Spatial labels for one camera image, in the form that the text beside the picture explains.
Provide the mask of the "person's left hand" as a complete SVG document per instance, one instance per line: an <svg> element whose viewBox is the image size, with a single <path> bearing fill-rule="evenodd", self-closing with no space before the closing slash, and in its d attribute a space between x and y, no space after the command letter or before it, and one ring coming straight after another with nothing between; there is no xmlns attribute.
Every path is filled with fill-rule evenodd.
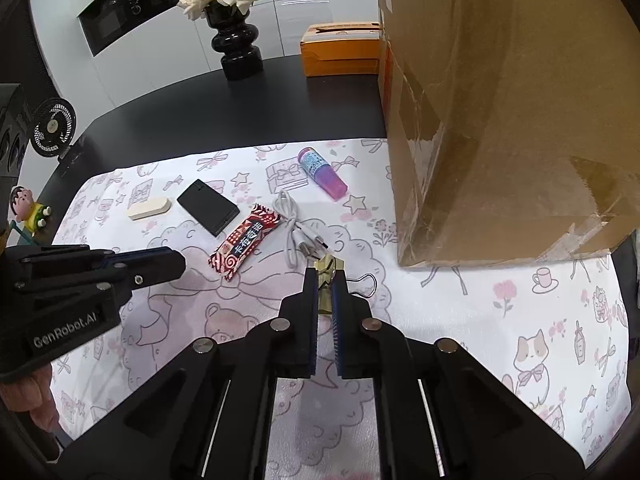
<svg viewBox="0 0 640 480"><path fill-rule="evenodd" d="M1 399L10 411L29 412L37 427L51 432L58 423L51 380L52 366L47 364L17 382L2 384Z"/></svg>

